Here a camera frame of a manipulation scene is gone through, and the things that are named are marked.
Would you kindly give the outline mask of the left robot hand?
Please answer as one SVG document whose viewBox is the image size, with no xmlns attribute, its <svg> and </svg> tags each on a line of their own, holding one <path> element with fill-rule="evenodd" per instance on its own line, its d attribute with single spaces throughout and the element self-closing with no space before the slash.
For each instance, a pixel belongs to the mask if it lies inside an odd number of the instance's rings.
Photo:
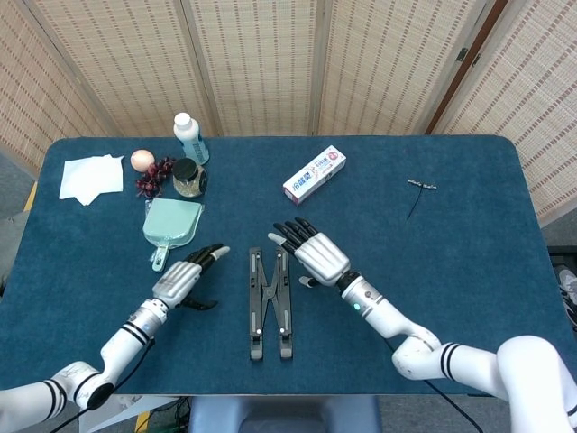
<svg viewBox="0 0 577 433">
<path fill-rule="evenodd" d="M 164 303 L 168 309 L 177 307 L 199 311 L 213 309 L 218 305 L 216 300 L 194 299 L 191 291 L 199 278 L 229 251 L 229 246 L 211 244 L 189 254 L 183 261 L 175 262 L 153 286 L 153 298 Z"/>
</svg>

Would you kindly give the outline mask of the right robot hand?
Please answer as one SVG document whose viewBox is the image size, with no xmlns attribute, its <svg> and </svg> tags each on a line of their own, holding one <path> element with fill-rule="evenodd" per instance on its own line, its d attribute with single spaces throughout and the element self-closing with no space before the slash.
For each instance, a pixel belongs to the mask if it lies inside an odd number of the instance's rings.
<svg viewBox="0 0 577 433">
<path fill-rule="evenodd" d="M 351 269 L 349 258 L 340 248 L 305 218 L 297 216 L 284 224 L 274 223 L 273 227 L 278 233 L 268 233 L 269 239 L 309 272 L 309 276 L 299 278 L 302 285 L 333 287 Z"/>
</svg>

